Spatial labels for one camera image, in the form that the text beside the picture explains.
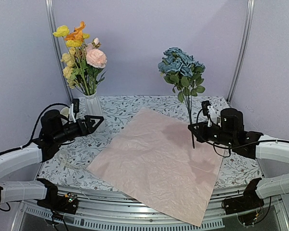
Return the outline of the cream printed ribbon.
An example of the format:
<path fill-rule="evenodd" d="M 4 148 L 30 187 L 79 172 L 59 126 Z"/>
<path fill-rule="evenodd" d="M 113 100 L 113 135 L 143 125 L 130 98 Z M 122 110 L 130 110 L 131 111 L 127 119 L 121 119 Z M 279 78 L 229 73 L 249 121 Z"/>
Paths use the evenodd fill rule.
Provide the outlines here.
<path fill-rule="evenodd" d="M 64 169 L 64 168 L 69 168 L 73 170 L 86 169 L 89 166 L 89 164 L 84 164 L 84 163 L 72 164 L 68 162 L 68 156 L 66 154 L 59 154 L 58 161 L 59 161 L 59 166 L 61 169 Z"/>

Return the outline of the pale yellow rose bunch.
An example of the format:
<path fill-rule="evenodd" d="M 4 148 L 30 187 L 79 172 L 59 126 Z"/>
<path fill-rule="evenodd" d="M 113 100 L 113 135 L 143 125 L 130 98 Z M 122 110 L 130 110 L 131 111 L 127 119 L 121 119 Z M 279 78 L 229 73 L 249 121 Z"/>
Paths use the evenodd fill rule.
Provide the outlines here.
<path fill-rule="evenodd" d="M 68 52 L 63 53 L 61 57 L 61 62 L 65 65 L 62 72 L 67 85 L 71 89 L 78 89 L 82 94 L 85 94 L 86 83 L 80 58 L 81 51 L 78 48 L 69 48 Z"/>

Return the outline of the pink wrapping paper sheet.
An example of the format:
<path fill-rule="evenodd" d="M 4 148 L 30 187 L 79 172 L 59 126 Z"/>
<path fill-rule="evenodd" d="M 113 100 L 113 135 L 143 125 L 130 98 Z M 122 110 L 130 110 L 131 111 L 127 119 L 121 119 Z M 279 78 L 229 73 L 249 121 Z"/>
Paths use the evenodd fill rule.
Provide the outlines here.
<path fill-rule="evenodd" d="M 88 171 L 146 206 L 200 226 L 222 163 L 187 124 L 142 108 Z"/>

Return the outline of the peach peony flower stem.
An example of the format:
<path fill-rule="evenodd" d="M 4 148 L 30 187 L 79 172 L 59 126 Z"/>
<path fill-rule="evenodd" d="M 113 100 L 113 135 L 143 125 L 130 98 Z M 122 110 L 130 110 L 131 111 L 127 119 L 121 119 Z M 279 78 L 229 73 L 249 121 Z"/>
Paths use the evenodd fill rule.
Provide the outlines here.
<path fill-rule="evenodd" d="M 97 85 L 104 80 L 104 73 L 97 79 L 98 75 L 103 71 L 107 64 L 107 57 L 99 48 L 101 46 L 98 37 L 94 38 L 91 43 L 86 46 L 86 63 L 88 73 L 88 93 L 86 95 L 93 95 L 96 93 Z"/>

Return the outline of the blue flower bunch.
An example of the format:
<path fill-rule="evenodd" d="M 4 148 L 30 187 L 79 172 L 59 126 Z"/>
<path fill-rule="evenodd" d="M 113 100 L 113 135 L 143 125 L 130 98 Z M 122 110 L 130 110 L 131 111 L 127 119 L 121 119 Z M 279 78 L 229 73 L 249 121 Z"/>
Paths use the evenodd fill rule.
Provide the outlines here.
<path fill-rule="evenodd" d="M 205 91 L 202 86 L 205 69 L 192 55 L 177 47 L 165 50 L 161 62 L 158 63 L 161 76 L 173 85 L 172 92 L 177 95 L 179 102 L 185 104 L 190 125 L 193 124 L 193 98 Z"/>

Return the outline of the orange poppy flower stem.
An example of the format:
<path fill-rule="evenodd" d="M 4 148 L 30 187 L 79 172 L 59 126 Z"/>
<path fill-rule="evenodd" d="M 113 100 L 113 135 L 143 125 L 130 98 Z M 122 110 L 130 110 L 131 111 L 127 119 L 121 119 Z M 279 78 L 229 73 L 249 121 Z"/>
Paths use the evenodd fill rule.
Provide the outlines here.
<path fill-rule="evenodd" d="M 74 31 L 65 37 L 65 45 L 69 49 L 71 47 L 78 48 L 81 51 L 81 68 L 85 76 L 86 83 L 86 93 L 88 93 L 88 73 L 87 73 L 87 63 L 86 63 L 86 43 L 85 39 L 87 39 L 90 35 L 83 33 L 83 29 L 85 28 L 85 23 L 82 21 L 79 27 L 75 27 Z"/>

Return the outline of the yellow poppy flower stem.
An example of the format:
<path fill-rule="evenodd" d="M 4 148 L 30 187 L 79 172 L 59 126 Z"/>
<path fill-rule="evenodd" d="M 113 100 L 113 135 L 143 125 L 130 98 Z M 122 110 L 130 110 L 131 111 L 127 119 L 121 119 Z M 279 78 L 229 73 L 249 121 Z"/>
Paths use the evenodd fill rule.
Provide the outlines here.
<path fill-rule="evenodd" d="M 62 38 L 64 40 L 64 44 L 65 44 L 65 37 L 66 37 L 66 35 L 68 35 L 70 33 L 71 33 L 71 31 L 68 28 L 68 26 L 62 25 L 62 26 L 58 27 L 55 32 L 53 32 L 53 35 L 55 37 L 57 37 L 57 38 Z"/>

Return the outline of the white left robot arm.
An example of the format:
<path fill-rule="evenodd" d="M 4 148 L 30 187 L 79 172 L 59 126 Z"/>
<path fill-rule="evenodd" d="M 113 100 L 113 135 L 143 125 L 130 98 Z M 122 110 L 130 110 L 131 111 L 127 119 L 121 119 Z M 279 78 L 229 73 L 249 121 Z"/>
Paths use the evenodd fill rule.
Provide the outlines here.
<path fill-rule="evenodd" d="M 0 206 L 8 202 L 34 199 L 38 206 L 64 213 L 75 214 L 77 196 L 60 195 L 58 187 L 44 178 L 21 177 L 20 171 L 36 167 L 51 160 L 60 148 L 77 137 L 94 133 L 104 118 L 85 115 L 83 119 L 69 121 L 56 109 L 41 114 L 38 122 L 41 130 L 37 138 L 31 138 L 24 146 L 0 153 Z"/>

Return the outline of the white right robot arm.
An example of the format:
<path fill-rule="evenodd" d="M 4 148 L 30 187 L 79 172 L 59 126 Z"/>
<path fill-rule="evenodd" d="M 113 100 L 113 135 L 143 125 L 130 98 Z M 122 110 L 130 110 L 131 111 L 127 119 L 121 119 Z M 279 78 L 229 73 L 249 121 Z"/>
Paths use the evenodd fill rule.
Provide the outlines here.
<path fill-rule="evenodd" d="M 257 160 L 263 171 L 262 177 L 251 180 L 246 186 L 239 200 L 242 209 L 251 209 L 258 199 L 289 193 L 289 140 L 245 131 L 243 114 L 234 108 L 223 109 L 219 122 L 209 107 L 204 116 L 207 121 L 188 126 L 198 142 Z"/>

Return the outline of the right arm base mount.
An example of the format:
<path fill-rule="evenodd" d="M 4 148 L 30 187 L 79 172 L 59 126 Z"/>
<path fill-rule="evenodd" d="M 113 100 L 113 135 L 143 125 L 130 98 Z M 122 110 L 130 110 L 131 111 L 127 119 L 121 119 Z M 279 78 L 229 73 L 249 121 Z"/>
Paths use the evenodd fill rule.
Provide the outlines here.
<path fill-rule="evenodd" d="M 245 188 L 243 195 L 239 197 L 227 197 L 222 202 L 222 208 L 226 214 L 234 214 L 245 212 L 248 210 L 260 208 L 264 206 L 264 201 L 257 193 L 257 185 L 262 178 L 256 178 L 249 182 Z"/>

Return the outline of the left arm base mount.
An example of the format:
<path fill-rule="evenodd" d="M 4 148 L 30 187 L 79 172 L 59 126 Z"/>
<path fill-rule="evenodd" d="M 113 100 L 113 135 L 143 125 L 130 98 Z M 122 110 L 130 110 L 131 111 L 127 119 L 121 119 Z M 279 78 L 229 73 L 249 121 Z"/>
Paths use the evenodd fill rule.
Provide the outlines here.
<path fill-rule="evenodd" d="M 55 184 L 42 178 L 37 179 L 37 181 L 41 182 L 47 189 L 45 198 L 37 200 L 38 206 L 57 212 L 76 214 L 79 205 L 76 194 L 68 192 L 64 195 L 59 195 L 58 188 Z"/>

